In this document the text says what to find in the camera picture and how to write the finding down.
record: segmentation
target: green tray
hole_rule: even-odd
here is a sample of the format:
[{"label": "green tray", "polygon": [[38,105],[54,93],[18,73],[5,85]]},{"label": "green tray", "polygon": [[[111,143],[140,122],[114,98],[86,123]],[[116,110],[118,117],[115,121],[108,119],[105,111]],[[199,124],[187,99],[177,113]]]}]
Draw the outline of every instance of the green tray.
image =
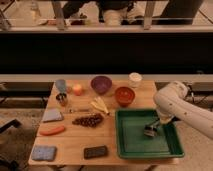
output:
[{"label": "green tray", "polygon": [[145,125],[157,119],[153,109],[119,109],[116,111],[117,150],[120,158],[183,157],[184,152],[173,123],[158,127],[155,137],[143,134]]}]

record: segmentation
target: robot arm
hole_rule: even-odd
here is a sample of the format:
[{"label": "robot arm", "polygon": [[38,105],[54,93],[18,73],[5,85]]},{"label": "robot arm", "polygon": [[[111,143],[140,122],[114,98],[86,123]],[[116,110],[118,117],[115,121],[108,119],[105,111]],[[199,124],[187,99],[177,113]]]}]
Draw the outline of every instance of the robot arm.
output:
[{"label": "robot arm", "polygon": [[213,139],[213,113],[184,101],[187,92],[183,83],[175,81],[154,95],[160,122],[166,124],[176,116]]}]

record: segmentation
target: white cup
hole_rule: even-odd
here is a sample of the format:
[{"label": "white cup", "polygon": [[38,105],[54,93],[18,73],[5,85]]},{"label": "white cup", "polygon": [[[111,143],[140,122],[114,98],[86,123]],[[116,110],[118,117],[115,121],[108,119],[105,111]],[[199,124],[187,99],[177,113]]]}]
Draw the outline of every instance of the white cup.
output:
[{"label": "white cup", "polygon": [[140,86],[142,76],[139,73],[132,72],[129,74],[129,85],[132,88],[137,88]]}]

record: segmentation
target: person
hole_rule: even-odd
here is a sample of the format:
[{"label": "person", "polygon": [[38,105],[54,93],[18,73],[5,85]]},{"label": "person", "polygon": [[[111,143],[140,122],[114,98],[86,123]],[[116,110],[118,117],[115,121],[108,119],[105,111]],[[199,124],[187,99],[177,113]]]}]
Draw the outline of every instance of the person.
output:
[{"label": "person", "polygon": [[[83,7],[84,4],[90,2],[89,0],[81,0],[81,1],[68,1],[62,8],[62,12],[64,15],[64,19],[72,18],[73,20],[78,20],[79,18],[86,18],[85,15],[79,14],[80,8]],[[56,25],[55,20],[48,20],[48,25]]]},{"label": "person", "polygon": [[[89,0],[83,1],[68,1],[62,8],[65,19],[70,17],[78,19],[79,10]],[[121,25],[123,19],[129,23],[133,23],[137,18],[142,18],[142,9],[133,1],[106,1],[99,0],[96,2],[99,8],[99,20],[102,20],[106,25]],[[49,25],[56,24],[55,20],[49,20]]]},{"label": "person", "polygon": [[124,20],[133,24],[141,20],[143,9],[135,1],[100,1],[100,11],[107,26],[119,26]]},{"label": "person", "polygon": [[186,24],[193,23],[203,0],[170,0],[164,8],[156,24]]}]

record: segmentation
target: gray napkin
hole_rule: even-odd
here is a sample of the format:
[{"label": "gray napkin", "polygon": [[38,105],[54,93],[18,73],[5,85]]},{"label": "gray napkin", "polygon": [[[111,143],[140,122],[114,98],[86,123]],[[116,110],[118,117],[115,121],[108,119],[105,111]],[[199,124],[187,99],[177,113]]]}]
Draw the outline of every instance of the gray napkin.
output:
[{"label": "gray napkin", "polygon": [[51,122],[51,121],[61,121],[63,120],[63,116],[60,111],[56,108],[47,109],[44,112],[44,116],[42,118],[42,122]]},{"label": "gray napkin", "polygon": [[57,148],[55,146],[39,146],[33,148],[32,160],[53,161],[55,159]]}]

